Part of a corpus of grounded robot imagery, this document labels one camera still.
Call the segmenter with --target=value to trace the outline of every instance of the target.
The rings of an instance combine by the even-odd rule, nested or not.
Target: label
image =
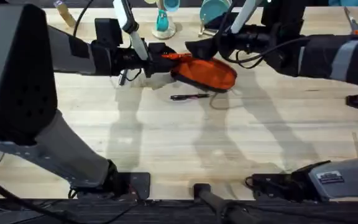
[[[316,174],[316,176],[322,184],[335,184],[335,183],[345,182],[341,173],[336,170],[319,173],[319,174]]]

